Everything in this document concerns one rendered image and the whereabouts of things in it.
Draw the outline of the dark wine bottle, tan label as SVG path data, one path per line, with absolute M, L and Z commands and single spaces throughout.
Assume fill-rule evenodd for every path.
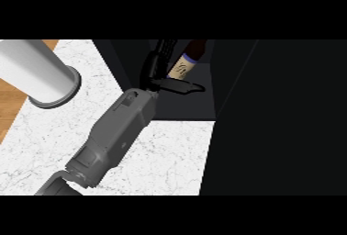
M 167 73 L 169 78 L 183 80 L 197 65 L 201 57 L 205 54 L 207 40 L 194 39 L 185 48 L 179 59 L 176 60 L 173 67 Z

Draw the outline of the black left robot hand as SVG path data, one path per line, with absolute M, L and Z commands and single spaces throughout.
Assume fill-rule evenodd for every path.
M 195 83 L 167 77 L 173 66 L 169 66 L 174 53 L 176 39 L 161 39 L 157 48 L 149 52 L 140 69 L 140 89 L 157 93 L 160 90 L 180 95 L 204 92 L 205 88 Z

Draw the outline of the dark grey cabinet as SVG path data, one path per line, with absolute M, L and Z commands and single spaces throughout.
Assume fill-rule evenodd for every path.
M 157 39 L 95 39 L 115 81 L 121 89 L 140 87 L 140 68 L 149 52 L 157 47 Z M 210 73 L 210 59 L 214 41 L 207 42 L 207 51 L 194 66 L 186 81 L 205 87 L 204 92 L 180 95 L 161 90 L 157 101 L 155 120 L 214 121 L 214 95 Z

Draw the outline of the white cylinder with grey rim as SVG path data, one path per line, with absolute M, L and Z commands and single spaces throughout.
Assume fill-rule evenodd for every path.
M 65 105 L 81 86 L 80 72 L 40 39 L 0 39 L 0 78 L 43 109 Z

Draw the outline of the dark grey cabinet door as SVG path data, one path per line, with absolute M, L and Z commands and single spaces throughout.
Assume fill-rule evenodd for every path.
M 347 39 L 256 44 L 214 125 L 201 193 L 347 195 Z

